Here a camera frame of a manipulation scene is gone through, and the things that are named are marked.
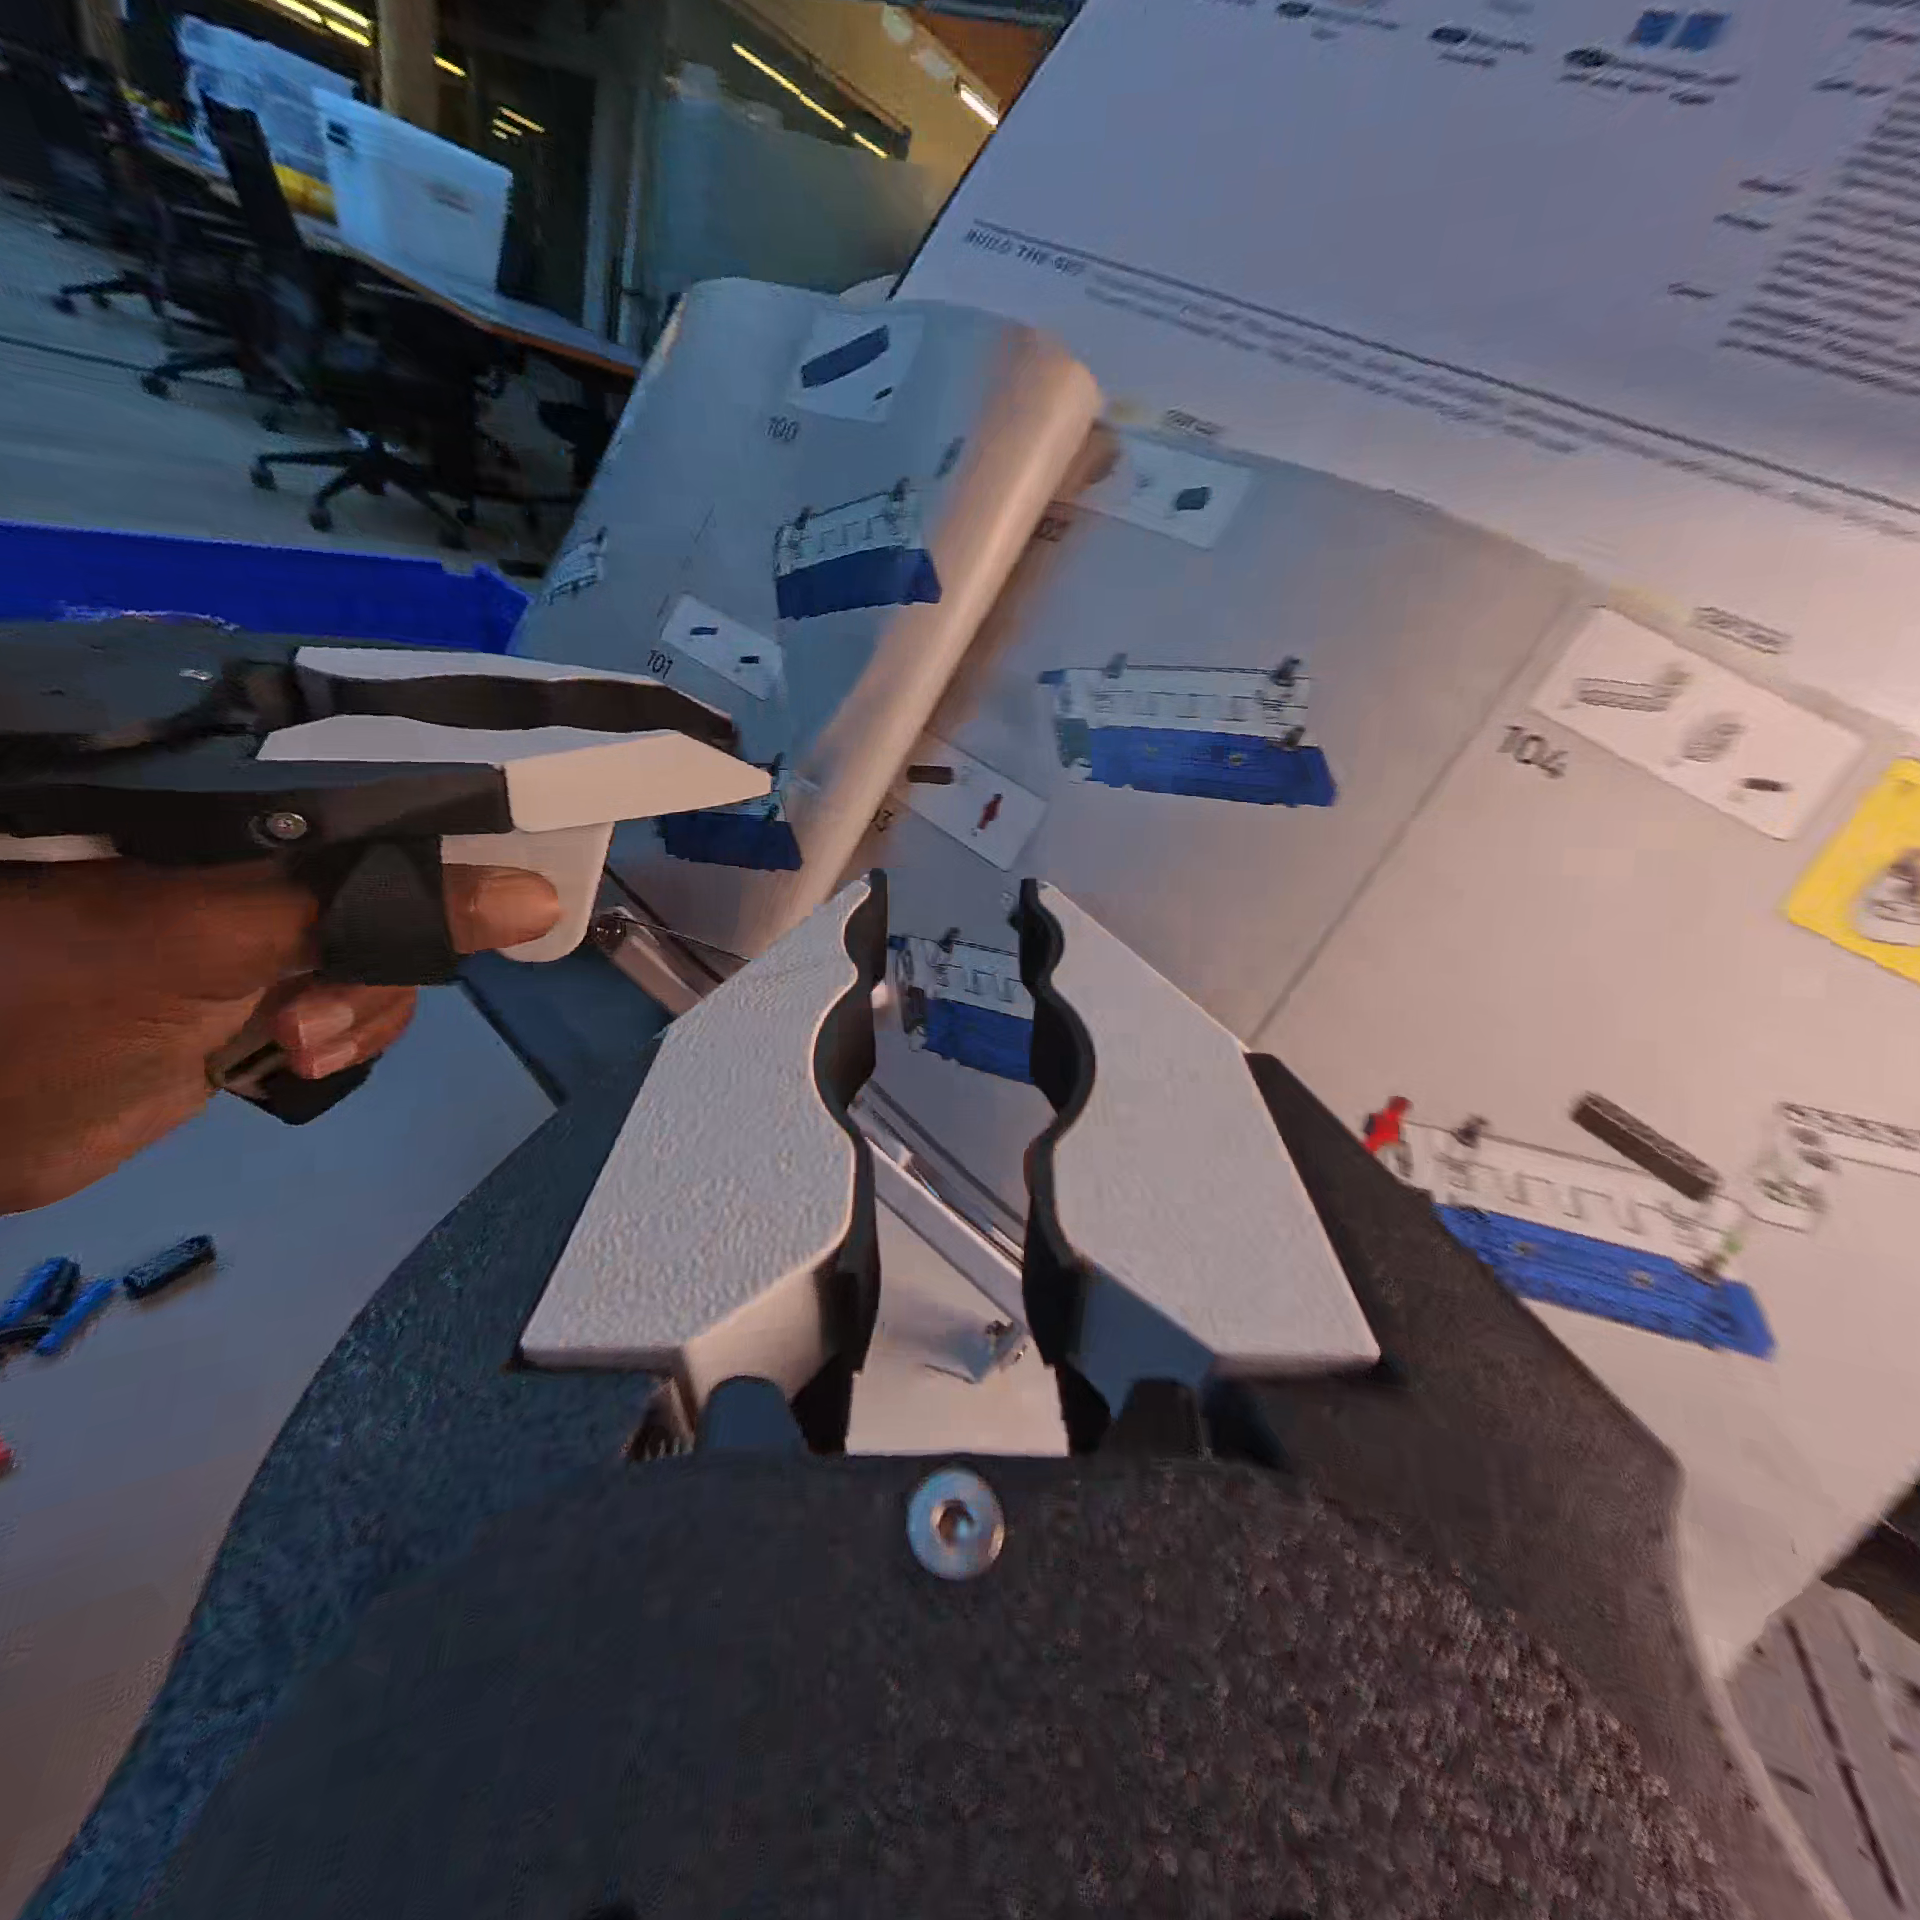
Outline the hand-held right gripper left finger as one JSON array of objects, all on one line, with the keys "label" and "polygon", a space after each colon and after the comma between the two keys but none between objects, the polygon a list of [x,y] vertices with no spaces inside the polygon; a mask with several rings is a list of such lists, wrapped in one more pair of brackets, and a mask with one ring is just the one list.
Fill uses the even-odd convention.
[{"label": "hand-held right gripper left finger", "polygon": [[879,1326],[873,1150],[889,887],[865,872],[665,1028],[519,1359],[644,1374],[696,1435],[737,1380],[818,1455],[848,1447]]}]

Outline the person's left hand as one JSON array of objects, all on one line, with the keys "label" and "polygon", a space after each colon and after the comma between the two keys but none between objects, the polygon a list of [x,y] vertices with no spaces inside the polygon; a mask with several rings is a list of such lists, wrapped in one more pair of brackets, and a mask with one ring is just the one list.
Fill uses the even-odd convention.
[{"label": "person's left hand", "polygon": [[328,983],[314,895],[270,864],[3,872],[3,1211],[47,1208],[170,1135],[250,1030],[302,1079],[370,1063],[414,988]]}]

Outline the pile of blue black lego pins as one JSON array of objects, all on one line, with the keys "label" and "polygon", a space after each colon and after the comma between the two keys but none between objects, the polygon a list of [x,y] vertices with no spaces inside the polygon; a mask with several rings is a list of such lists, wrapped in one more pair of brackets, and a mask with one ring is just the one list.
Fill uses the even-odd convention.
[{"label": "pile of blue black lego pins", "polygon": [[57,1358],[118,1304],[151,1304],[182,1285],[202,1280],[220,1257],[218,1240],[195,1235],[170,1244],[124,1271],[90,1278],[72,1255],[36,1262],[3,1300],[3,1359]]}]

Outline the stack of white storage boxes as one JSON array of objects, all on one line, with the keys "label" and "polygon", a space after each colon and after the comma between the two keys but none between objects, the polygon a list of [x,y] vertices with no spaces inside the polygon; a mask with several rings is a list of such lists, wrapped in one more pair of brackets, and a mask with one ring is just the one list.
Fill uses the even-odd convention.
[{"label": "stack of white storage boxes", "polygon": [[347,76],[202,16],[174,24],[187,128],[225,169],[212,104],[247,111],[291,211],[398,268],[495,292],[513,172],[354,95]]}]

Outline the blue plastic parts bin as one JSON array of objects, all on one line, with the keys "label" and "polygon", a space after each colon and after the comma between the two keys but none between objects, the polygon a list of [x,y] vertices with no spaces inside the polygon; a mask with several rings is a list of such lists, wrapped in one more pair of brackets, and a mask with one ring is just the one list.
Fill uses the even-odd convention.
[{"label": "blue plastic parts bin", "polygon": [[3,619],[156,616],[504,655],[531,596],[492,566],[6,518]]}]

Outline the white book stand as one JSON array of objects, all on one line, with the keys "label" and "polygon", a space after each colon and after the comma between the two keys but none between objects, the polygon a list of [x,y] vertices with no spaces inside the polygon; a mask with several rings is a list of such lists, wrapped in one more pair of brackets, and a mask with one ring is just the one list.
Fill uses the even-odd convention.
[{"label": "white book stand", "polygon": [[[684,1017],[742,965],[732,956],[714,974],[692,953],[692,941],[628,903],[612,903],[612,895],[598,904],[587,941],[670,1019]],[[865,1093],[854,1116],[873,1151],[879,1200],[985,1302],[977,1333],[948,1327],[928,1334],[920,1361],[971,1384],[1001,1375],[1027,1348],[1014,1238],[992,1219],[974,1219],[952,1203],[879,1093]]]}]

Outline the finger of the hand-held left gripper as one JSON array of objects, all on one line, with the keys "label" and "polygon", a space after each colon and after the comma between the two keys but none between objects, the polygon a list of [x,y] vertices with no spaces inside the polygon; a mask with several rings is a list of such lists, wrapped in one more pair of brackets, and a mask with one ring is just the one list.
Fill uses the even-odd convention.
[{"label": "finger of the hand-held left gripper", "polygon": [[680,688],[570,663],[304,645],[296,648],[292,671],[306,719],[398,718],[464,731],[676,731],[708,747],[739,743],[727,711]]},{"label": "finger of the hand-held left gripper", "polygon": [[576,727],[472,728],[400,715],[340,712],[275,731],[264,764],[492,769],[508,829],[558,832],[767,798],[774,777],[680,728],[608,734]]}]

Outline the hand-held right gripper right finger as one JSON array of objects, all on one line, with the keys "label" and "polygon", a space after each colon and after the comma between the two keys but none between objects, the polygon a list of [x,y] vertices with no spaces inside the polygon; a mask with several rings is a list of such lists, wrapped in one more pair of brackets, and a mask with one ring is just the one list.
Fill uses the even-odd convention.
[{"label": "hand-held right gripper right finger", "polygon": [[1364,1377],[1384,1348],[1265,1069],[1047,879],[1023,879],[1028,1079],[1023,1302],[1071,1448],[1265,1448],[1266,1384]]}]

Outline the printed white paper sheet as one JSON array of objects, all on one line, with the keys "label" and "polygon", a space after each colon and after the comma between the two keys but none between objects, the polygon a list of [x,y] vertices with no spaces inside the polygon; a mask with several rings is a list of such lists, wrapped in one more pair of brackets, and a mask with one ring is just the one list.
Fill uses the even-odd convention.
[{"label": "printed white paper sheet", "polygon": [[1084,5],[902,292],[1916,542],[1916,5]]}]

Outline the lego instruction booklet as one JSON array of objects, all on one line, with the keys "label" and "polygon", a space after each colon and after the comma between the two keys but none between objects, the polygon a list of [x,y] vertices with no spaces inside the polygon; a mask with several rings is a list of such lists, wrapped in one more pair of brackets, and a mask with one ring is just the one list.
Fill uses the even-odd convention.
[{"label": "lego instruction booklet", "polygon": [[681,1012],[889,876],[880,1112],[1018,1237],[1050,879],[1265,1052],[1680,1459],[1738,1663],[1916,1486],[1916,747],[1408,496],[1096,424],[955,303],[715,278],[519,648],[723,705],[759,800],[623,828]]}]

